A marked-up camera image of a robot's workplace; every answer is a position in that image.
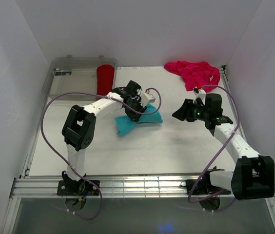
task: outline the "transparent plastic bin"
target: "transparent plastic bin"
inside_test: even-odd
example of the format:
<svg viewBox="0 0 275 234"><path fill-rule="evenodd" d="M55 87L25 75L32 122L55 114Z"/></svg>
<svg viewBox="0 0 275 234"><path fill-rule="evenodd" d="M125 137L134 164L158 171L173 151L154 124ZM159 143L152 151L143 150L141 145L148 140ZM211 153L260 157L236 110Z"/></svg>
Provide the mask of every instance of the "transparent plastic bin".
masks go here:
<svg viewBox="0 0 275 234"><path fill-rule="evenodd" d="M50 98L67 92L97 93L97 68L109 64L115 68L113 88L116 80L117 60L112 58L74 58L63 57L52 61L48 71L43 93ZM97 100L87 95L65 95L60 100Z"/></svg>

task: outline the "wall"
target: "wall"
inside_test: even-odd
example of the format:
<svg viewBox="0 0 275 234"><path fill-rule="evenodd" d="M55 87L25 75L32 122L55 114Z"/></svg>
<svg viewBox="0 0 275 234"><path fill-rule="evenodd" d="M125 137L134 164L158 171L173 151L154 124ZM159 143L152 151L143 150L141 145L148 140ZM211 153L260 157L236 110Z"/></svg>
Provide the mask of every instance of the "wall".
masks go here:
<svg viewBox="0 0 275 234"><path fill-rule="evenodd" d="M247 140L275 160L275 1L263 0L228 63Z"/></svg>
<svg viewBox="0 0 275 234"><path fill-rule="evenodd" d="M0 0L0 230L20 175L48 62L14 0Z"/></svg>
<svg viewBox="0 0 275 234"><path fill-rule="evenodd" d="M119 66L183 59L227 64L261 0L16 0L48 61L116 58Z"/></svg>

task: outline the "crumpled red cloth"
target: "crumpled red cloth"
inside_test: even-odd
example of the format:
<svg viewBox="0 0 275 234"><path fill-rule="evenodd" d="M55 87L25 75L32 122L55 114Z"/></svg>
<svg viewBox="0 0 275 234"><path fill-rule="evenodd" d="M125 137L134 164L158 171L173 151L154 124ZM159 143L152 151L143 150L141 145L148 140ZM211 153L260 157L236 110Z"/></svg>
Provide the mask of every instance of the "crumpled red cloth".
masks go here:
<svg viewBox="0 0 275 234"><path fill-rule="evenodd" d="M207 62L186 62L176 61L165 64L164 68L173 74L179 75L185 82L187 91L193 90L197 86L206 84L218 85L220 81L220 71L212 67ZM204 90L210 92L215 87L205 87Z"/></svg>

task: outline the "teal cloth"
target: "teal cloth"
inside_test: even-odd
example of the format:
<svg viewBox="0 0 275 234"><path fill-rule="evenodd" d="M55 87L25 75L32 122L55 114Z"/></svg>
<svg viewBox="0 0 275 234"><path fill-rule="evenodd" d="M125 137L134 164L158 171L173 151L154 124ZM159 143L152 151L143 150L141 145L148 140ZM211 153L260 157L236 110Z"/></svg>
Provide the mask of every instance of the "teal cloth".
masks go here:
<svg viewBox="0 0 275 234"><path fill-rule="evenodd" d="M147 104L147 109L144 113L154 112L157 108L151 104ZM122 137L131 131L138 123L162 123L163 120L159 111L152 115L141 115L138 122L134 122L127 116L118 116L115 118L118 128L117 135Z"/></svg>

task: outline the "dark red towel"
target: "dark red towel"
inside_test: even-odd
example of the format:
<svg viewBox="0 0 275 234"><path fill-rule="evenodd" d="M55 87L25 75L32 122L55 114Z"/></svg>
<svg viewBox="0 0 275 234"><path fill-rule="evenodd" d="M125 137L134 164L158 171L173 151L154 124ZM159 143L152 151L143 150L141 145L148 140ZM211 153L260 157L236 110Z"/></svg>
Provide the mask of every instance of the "dark red towel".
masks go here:
<svg viewBox="0 0 275 234"><path fill-rule="evenodd" d="M115 68L106 64L97 68L98 95L107 95L113 88Z"/></svg>
<svg viewBox="0 0 275 234"><path fill-rule="evenodd" d="M185 82L187 91L193 90L197 86L206 84L218 85L220 81L220 71L216 67L210 66L207 62L185 62L176 61L167 63L164 68L173 74L179 75ZM207 92L215 87L206 87Z"/></svg>

